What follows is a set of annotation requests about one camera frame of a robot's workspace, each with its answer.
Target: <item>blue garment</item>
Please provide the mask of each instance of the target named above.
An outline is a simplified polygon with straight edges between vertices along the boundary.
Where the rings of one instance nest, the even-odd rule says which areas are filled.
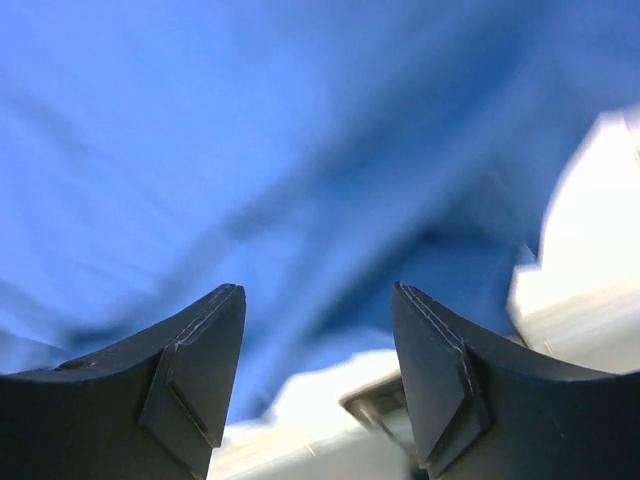
[[[229,421],[392,347],[393,281],[506,332],[566,160],[640,98],[632,0],[4,0],[0,369],[246,287]]]

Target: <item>black robotic claw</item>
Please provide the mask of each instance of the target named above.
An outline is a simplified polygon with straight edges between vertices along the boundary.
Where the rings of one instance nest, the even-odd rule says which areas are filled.
[[[242,287],[57,369],[0,376],[0,478],[193,480],[220,445]]]
[[[435,480],[640,478],[640,373],[537,354],[397,284],[393,330],[418,460]]]

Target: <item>blue fabric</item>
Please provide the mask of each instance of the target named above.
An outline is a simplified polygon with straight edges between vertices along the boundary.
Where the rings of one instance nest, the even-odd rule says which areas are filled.
[[[634,0],[0,4],[0,368],[222,282],[229,421],[391,347],[391,283],[498,332],[566,160],[640,98]]]

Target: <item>blue cloth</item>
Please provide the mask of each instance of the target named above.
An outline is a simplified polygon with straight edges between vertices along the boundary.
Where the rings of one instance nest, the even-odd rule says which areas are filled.
[[[229,421],[392,347],[391,283],[504,333],[598,112],[640,98],[633,0],[0,3],[0,368],[244,285]]]

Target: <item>black plastic part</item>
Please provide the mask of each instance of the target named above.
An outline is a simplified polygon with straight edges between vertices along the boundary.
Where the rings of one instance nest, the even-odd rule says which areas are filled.
[[[242,287],[57,369],[0,376],[0,478],[193,480],[220,445]]]
[[[560,362],[397,284],[393,329],[432,480],[640,478],[640,374]]]

